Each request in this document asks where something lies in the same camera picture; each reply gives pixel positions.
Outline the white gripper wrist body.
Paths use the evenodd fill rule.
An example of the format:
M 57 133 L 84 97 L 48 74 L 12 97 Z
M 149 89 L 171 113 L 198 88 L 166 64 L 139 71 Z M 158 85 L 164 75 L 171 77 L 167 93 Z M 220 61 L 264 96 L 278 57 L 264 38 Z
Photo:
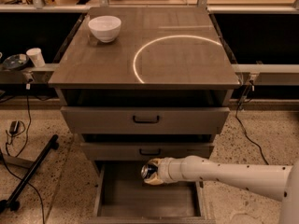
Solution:
M 182 159 L 164 158 L 159 163 L 159 178 L 166 184 L 183 181 Z

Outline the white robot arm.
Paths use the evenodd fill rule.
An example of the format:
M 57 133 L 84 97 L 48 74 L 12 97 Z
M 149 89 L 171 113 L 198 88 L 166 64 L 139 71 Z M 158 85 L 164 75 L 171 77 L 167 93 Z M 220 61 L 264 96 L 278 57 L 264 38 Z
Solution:
M 282 202 L 279 224 L 299 224 L 299 162 L 287 165 L 226 164 L 198 156 L 155 158 L 141 169 L 150 185 L 218 181 Z

